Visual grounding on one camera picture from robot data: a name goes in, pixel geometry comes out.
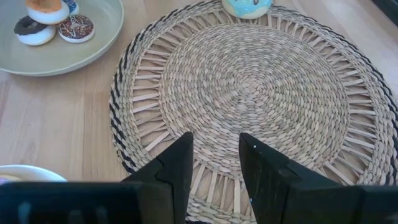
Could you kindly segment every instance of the sage green plate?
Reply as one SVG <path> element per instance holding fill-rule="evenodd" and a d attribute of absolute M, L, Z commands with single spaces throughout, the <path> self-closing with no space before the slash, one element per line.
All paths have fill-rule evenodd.
<path fill-rule="evenodd" d="M 17 21 L 27 15 L 23 0 L 0 1 L 0 70 L 44 77 L 84 67 L 102 56 L 115 42 L 123 25 L 120 0 L 76 0 L 80 14 L 94 23 L 95 35 L 82 44 L 71 44 L 58 34 L 41 46 L 28 46 L 14 34 Z"/>

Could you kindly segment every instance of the black woven border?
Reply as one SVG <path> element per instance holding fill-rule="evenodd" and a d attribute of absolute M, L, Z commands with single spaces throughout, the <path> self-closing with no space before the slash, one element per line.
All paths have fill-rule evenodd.
<path fill-rule="evenodd" d="M 141 31 L 139 34 L 137 34 L 136 37 L 134 38 L 134 40 L 127 46 L 126 51 L 125 51 L 125 56 L 124 56 L 125 61 L 123 63 L 123 59 L 122 58 L 120 59 L 118 72 L 116 72 L 115 75 L 114 75 L 115 88 L 114 88 L 114 90 L 113 89 L 111 90 L 111 98 L 112 98 L 112 102 L 113 103 L 109 104 L 109 109 L 112 112 L 113 119 L 115 119 L 115 121 L 118 124 L 121 124 L 121 122 L 116 117 L 115 109 L 117 109 L 117 110 L 120 109 L 120 106 L 116 103 L 116 99 L 114 97 L 115 94 L 117 94 L 117 96 L 120 96 L 120 92 L 118 90 L 118 82 L 117 82 L 117 80 L 119 80 L 119 82 L 122 82 L 122 80 L 123 80 L 123 70 L 127 69 L 127 58 L 128 58 L 128 56 L 130 54 L 133 53 L 133 51 L 135 49 L 135 46 L 136 46 L 136 43 L 137 43 L 137 40 L 141 41 L 144 38 L 145 33 L 148 30 L 152 31 L 152 29 L 157 27 L 157 25 L 160 22 L 166 21 L 170 17 L 176 16 L 176 15 L 178 15 L 180 12 L 182 12 L 184 10 L 189 10 L 189 9 L 191 9 L 193 7 L 196 7 L 196 6 L 205 6 L 205 5 L 211 4 L 213 2 L 214 1 L 207 1 L 207 2 L 203 1 L 203 2 L 199 2 L 198 4 L 192 4 L 192 5 L 185 6 L 183 9 L 175 9 L 174 11 L 172 11 L 169 14 L 167 14 L 166 16 L 162 16 L 158 21 L 149 24 L 143 31 Z M 311 17 L 308 17 L 308 16 L 304 16 L 304 15 L 300 14 L 299 12 L 291 10 L 291 9 L 287 9 L 284 6 L 275 6 L 275 5 L 273 5 L 273 7 L 276 8 L 276 9 L 283 10 L 283 11 L 291 12 L 293 15 L 300 16 L 300 17 L 308 19 L 309 21 L 312 21 L 314 24 L 322 27 L 323 29 L 327 30 L 328 32 L 330 32 L 332 34 L 335 34 L 337 36 L 337 38 L 339 38 L 340 41 L 348 44 L 356 53 L 358 53 L 361 56 L 361 58 L 364 59 L 366 65 L 368 65 L 372 69 L 372 72 L 374 74 L 376 74 L 378 82 L 383 86 L 382 90 L 383 90 L 384 94 L 388 97 L 389 101 L 391 102 L 391 105 L 389 105 L 389 109 L 395 114 L 395 117 L 396 117 L 395 120 L 392 120 L 392 124 L 394 126 L 394 129 L 398 132 L 398 127 L 396 125 L 396 122 L 398 121 L 397 106 L 394 103 L 394 99 L 392 98 L 393 93 L 392 93 L 391 89 L 384 83 L 385 79 L 384 79 L 383 75 L 373 66 L 373 64 L 371 63 L 370 59 L 368 59 L 364 54 L 362 54 L 361 51 L 355 45 L 353 45 L 350 42 L 348 42 L 345 39 L 344 36 L 342 36 L 341 34 L 336 33 L 335 31 L 332 30 L 332 28 L 322 25 L 321 23 L 319 23 L 314 18 L 311 18 Z M 126 149 L 126 146 L 122 142 L 122 140 L 126 140 L 125 137 L 124 137 L 124 134 L 123 134 L 123 132 L 121 130 L 119 130 L 117 125 L 114 123 L 113 119 L 111 119 L 111 127 L 114 128 L 117 131 L 117 133 L 119 134 L 119 136 L 114 134 L 113 138 L 115 139 L 115 141 L 118 144 L 120 144 L 120 146 L 123 149 Z M 398 149 L 398 140 L 397 140 L 397 138 L 394 137 L 393 141 L 394 141 L 394 148 L 395 148 L 395 150 L 397 150 Z M 126 156 L 122 151 L 119 151 L 119 152 L 120 152 L 121 156 L 123 157 L 123 159 L 125 159 L 128 162 L 130 162 L 134 167 L 137 167 L 136 164 L 131 160 L 131 158 Z M 386 184 L 388 184 L 390 182 L 391 178 L 392 178 L 394 180 L 393 181 L 394 185 L 396 185 L 397 167 L 395 166 L 395 162 L 394 162 L 396 159 L 397 158 L 394 157 L 394 156 L 391 157 L 391 166 L 393 168 L 393 171 L 392 171 L 391 174 L 387 174 Z M 132 170 L 129 166 L 127 166 L 127 164 L 124 161 L 122 161 L 122 165 L 129 173 L 133 173 L 134 172 L 134 170 Z"/>

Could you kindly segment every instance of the wood grain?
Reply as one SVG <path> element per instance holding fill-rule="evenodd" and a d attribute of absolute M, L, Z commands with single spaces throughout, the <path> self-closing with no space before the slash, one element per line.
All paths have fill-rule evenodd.
<path fill-rule="evenodd" d="M 69 74 L 0 72 L 0 165 L 32 164 L 68 180 L 118 181 L 127 174 L 111 142 L 108 98 L 119 56 L 145 26 L 196 0 L 123 0 L 125 23 L 99 60 Z M 397 92 L 398 28 L 370 0 L 276 0 L 355 43 Z"/>

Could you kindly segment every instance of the seagrass placemat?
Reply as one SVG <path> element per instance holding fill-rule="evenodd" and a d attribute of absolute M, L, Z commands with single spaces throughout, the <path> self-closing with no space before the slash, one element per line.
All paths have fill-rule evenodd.
<path fill-rule="evenodd" d="M 382 75 L 343 36 L 284 7 L 242 20 L 210 1 L 161 17 L 122 54 L 109 108 L 128 172 L 194 133 L 191 221 L 255 221 L 242 132 L 342 184 L 396 184 L 397 106 Z"/>

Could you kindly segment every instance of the chocolate donut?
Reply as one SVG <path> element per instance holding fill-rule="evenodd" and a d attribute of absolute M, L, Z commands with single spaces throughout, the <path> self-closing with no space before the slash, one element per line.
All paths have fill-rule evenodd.
<path fill-rule="evenodd" d="M 55 26 L 41 24 L 29 16 L 25 16 L 15 25 L 14 33 L 24 44 L 42 45 L 54 37 L 56 29 Z"/>
<path fill-rule="evenodd" d="M 94 35 L 93 22 L 86 16 L 72 15 L 58 25 L 58 33 L 71 43 L 82 43 Z"/>
<path fill-rule="evenodd" d="M 44 30 L 46 27 L 47 25 L 38 23 L 29 16 L 25 16 L 15 25 L 14 33 L 17 35 L 36 34 Z"/>

